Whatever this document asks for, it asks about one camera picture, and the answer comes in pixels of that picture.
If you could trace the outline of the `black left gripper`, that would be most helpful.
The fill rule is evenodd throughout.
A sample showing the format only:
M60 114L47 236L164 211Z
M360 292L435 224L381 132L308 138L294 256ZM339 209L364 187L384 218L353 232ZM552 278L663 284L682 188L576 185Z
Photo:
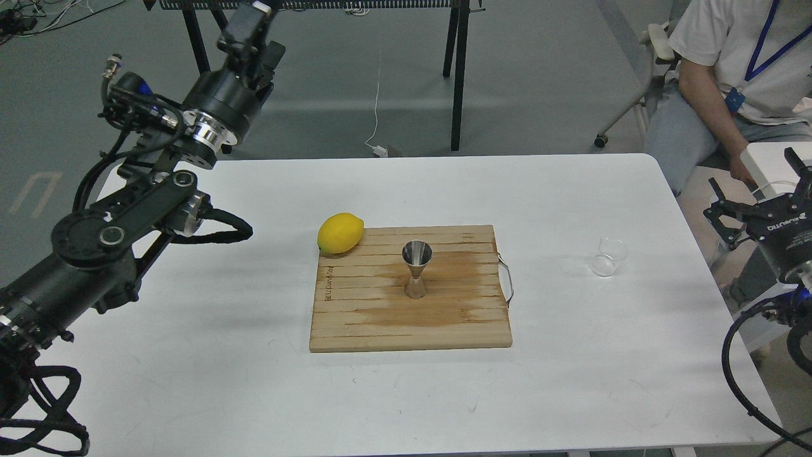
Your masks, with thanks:
M181 104L190 128L181 140L183 156L215 156L222 145L246 139L286 53L284 44L267 41L276 12L275 1L252 1L229 19L218 38L218 49L226 53L224 67L201 74Z

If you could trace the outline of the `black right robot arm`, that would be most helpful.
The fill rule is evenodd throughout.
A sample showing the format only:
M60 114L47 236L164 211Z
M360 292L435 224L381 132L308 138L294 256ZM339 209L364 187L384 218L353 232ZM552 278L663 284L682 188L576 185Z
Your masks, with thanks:
M810 373L810 144L753 144L743 162L756 180L759 200L734 202L710 179L716 199L704 216L729 251L743 242L755 242L775 284L734 314L723 339L723 376L747 414L777 434L780 444L792 443L809 451L809 428L790 433L746 397L733 376L731 351L736 336L750 352L785 336L789 356L804 373Z

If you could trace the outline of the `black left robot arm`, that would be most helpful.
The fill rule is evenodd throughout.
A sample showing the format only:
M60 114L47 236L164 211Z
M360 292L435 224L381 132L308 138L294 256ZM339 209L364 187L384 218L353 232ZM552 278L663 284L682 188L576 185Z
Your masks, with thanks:
M185 160L211 169L223 147L246 139L286 50L266 38L283 5L241 3L218 38L223 66L203 70L180 103L154 93L139 75L116 78L121 57L108 58L101 116L119 137L53 228L51 254L2 289L2 429L25 430L2 438L2 455L87 455L89 433L69 413L81 376L68 366L38 365L41 351L55 339L73 341L69 327L87 310L102 314L136 301L145 273L169 245L252 237L249 223L214 208L195 173L175 166ZM79 449L44 446L52 433L72 435Z

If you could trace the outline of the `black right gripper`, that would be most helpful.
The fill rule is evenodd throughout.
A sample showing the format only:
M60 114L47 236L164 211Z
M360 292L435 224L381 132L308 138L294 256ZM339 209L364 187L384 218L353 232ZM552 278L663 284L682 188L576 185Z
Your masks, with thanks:
M777 280L784 284L810 286L811 206L808 197L811 168L792 147L784 149L784 159L799 176L792 194L783 194L753 206L727 199L717 180L710 178L709 185L716 199L705 208L703 216L728 251L734 251L750 237L742 238L744 227L729 227L721 218L725 216L747 223L746 232L759 245Z

